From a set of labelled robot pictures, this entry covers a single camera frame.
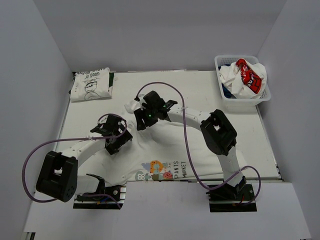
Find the white t-shirt red print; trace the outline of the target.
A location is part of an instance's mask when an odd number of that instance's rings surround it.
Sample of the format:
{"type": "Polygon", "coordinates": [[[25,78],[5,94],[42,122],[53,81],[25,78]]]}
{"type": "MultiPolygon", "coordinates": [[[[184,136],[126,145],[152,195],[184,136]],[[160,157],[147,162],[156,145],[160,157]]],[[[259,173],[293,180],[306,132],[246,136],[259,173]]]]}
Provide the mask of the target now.
{"type": "Polygon", "coordinates": [[[219,79],[227,98],[259,99],[267,86],[267,71],[261,63],[239,58],[219,68],[219,79]]]}

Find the white t-shirt with text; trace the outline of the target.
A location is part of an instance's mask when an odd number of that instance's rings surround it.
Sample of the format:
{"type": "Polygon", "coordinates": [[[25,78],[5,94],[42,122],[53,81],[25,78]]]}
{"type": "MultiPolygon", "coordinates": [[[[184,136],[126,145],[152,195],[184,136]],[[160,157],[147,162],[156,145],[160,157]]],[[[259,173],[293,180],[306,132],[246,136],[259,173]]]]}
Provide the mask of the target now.
{"type": "Polygon", "coordinates": [[[97,152],[88,160],[87,171],[101,176],[110,186],[127,181],[194,177],[186,153],[183,125],[159,120],[155,125],[138,131],[133,113],[138,105],[132,100],[116,111],[127,120],[133,139],[114,155],[105,149],[97,152]]]}

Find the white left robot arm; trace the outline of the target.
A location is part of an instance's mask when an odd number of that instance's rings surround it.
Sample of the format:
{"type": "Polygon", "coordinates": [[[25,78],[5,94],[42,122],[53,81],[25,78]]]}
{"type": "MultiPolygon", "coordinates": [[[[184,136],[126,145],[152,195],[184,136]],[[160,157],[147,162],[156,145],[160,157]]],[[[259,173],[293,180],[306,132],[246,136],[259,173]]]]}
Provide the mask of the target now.
{"type": "Polygon", "coordinates": [[[127,129],[127,121],[116,114],[102,116],[90,131],[91,136],[60,151],[46,154],[37,182],[36,190],[62,202],[68,202],[74,195],[96,199],[106,197],[104,178],[87,173],[79,175],[78,169],[99,151],[110,156],[133,139],[127,129]]]}

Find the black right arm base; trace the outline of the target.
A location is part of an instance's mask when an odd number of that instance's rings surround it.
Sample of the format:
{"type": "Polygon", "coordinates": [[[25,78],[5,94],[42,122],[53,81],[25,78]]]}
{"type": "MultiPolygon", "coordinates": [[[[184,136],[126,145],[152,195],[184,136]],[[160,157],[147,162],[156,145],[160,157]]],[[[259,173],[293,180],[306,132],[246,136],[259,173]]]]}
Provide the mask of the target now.
{"type": "Polygon", "coordinates": [[[216,190],[207,191],[209,211],[211,213],[248,213],[257,212],[254,189],[251,184],[246,184],[237,196],[228,192],[225,186],[216,190]]]}

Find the white plastic basket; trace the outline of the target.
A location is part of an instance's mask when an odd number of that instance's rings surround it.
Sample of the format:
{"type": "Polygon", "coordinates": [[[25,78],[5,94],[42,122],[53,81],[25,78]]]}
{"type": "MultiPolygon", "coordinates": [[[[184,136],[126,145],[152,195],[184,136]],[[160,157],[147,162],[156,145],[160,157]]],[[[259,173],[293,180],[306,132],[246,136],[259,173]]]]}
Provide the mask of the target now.
{"type": "Polygon", "coordinates": [[[218,67],[226,64],[231,64],[239,58],[244,58],[251,64],[260,63],[258,58],[253,55],[217,55],[214,58],[214,64],[216,69],[216,75],[218,79],[218,86],[220,90],[220,95],[222,98],[222,102],[227,107],[233,107],[233,108],[246,108],[246,107],[253,107],[256,106],[262,102],[269,101],[271,99],[271,93],[268,87],[268,84],[266,83],[266,88],[264,92],[262,93],[262,96],[258,99],[237,99],[237,98],[226,98],[223,93],[222,89],[222,83],[220,80],[219,70],[218,67]]]}

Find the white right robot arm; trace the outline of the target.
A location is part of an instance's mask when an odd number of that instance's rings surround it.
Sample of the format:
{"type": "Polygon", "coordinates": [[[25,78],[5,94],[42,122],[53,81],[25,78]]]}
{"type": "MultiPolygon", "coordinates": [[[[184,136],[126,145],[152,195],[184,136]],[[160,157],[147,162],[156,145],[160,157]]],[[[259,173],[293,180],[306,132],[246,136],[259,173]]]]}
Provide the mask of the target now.
{"type": "Polygon", "coordinates": [[[237,132],[221,110],[205,112],[187,108],[184,101],[182,104],[178,104],[175,100],[165,101],[154,90],[146,95],[137,95],[134,100],[139,103],[139,108],[133,112],[138,131],[153,126],[159,120],[183,124],[189,164],[202,187],[209,191],[217,189],[216,187],[205,186],[196,172],[191,159],[187,127],[200,131],[208,149],[217,156],[223,173],[221,187],[226,189],[226,195],[233,200],[243,195],[247,180],[241,173],[237,159],[237,132]]]}

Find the folded white printed t-shirt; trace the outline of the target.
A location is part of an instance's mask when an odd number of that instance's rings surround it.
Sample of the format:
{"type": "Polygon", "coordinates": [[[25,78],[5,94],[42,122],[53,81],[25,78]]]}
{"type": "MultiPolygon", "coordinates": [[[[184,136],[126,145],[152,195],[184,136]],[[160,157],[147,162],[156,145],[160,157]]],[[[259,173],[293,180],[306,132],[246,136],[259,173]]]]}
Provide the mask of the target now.
{"type": "Polygon", "coordinates": [[[111,98],[114,85],[114,73],[108,67],[75,72],[70,90],[71,102],[83,102],[111,98]]]}

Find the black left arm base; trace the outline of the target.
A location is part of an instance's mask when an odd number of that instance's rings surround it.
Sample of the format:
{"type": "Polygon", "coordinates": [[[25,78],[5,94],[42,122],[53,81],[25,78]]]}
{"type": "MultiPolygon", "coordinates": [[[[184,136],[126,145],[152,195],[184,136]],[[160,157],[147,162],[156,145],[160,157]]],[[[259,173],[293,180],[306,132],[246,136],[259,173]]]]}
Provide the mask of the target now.
{"type": "Polygon", "coordinates": [[[74,197],[73,209],[120,210],[126,197],[126,184],[104,186],[99,183],[94,190],[86,190],[74,197]]]}

